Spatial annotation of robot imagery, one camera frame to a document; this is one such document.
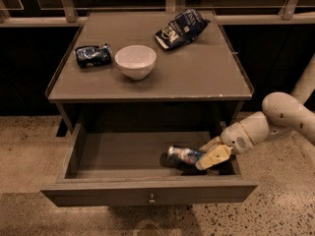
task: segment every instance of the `terrazzo floor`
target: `terrazzo floor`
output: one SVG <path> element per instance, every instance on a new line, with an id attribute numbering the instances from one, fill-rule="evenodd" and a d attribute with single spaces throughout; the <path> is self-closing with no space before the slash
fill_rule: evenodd
<path id="1" fill-rule="evenodd" d="M 259 184 L 242 204 L 57 207 L 39 189 L 55 182 L 70 146 L 69 133 L 55 136 L 59 123 L 0 117 L 1 236 L 315 235 L 315 147 L 296 133 L 237 157 Z"/>

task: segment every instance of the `speckled floor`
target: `speckled floor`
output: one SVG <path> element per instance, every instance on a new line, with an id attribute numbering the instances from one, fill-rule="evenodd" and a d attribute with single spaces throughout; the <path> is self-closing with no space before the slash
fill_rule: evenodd
<path id="1" fill-rule="evenodd" d="M 298 134 L 237 157 L 242 204 L 56 207 L 40 191 L 69 149 L 60 118 L 0 117 L 0 235 L 315 235 L 315 147 Z"/>

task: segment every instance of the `snack package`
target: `snack package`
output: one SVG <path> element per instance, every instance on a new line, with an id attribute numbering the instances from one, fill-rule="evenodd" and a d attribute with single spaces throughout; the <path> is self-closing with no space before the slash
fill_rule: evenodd
<path id="1" fill-rule="evenodd" d="M 190 165 L 195 165 L 196 162 L 204 155 L 204 153 L 195 151 L 191 148 L 186 147 L 174 147 L 171 146 L 168 149 L 167 156 L 174 159 L 179 160 L 181 162 L 185 162 Z"/>
<path id="2" fill-rule="evenodd" d="M 75 55 L 78 65 L 82 68 L 111 63 L 110 49 L 107 44 L 79 46 L 75 49 Z"/>
<path id="3" fill-rule="evenodd" d="M 210 20 L 204 19 L 196 10 L 186 9 L 160 29 L 155 37 L 164 49 L 175 49 L 196 40 L 209 22 Z"/>

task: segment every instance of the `table surface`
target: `table surface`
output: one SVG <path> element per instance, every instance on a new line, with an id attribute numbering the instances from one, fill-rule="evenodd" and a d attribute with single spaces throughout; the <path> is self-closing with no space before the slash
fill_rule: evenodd
<path id="1" fill-rule="evenodd" d="M 210 24 L 196 41 L 172 51 L 159 45 L 155 33 L 176 13 L 91 13 L 74 48 L 108 43 L 114 57 L 125 46 L 142 44 L 157 53 L 157 63 L 147 77 L 134 81 L 119 71 L 114 58 L 109 65 L 79 68 L 73 49 L 48 99 L 55 103 L 250 99 L 252 87 L 214 14 L 200 13 Z"/>

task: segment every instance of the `open drawer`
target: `open drawer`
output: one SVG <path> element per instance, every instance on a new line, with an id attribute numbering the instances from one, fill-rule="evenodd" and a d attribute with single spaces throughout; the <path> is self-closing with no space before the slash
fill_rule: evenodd
<path id="1" fill-rule="evenodd" d="M 165 163 L 169 146 L 199 148 L 207 132 L 87 132 L 78 123 L 62 173 L 41 191 L 57 206 L 147 206 L 243 202 L 257 187 L 237 160 L 197 171 Z"/>

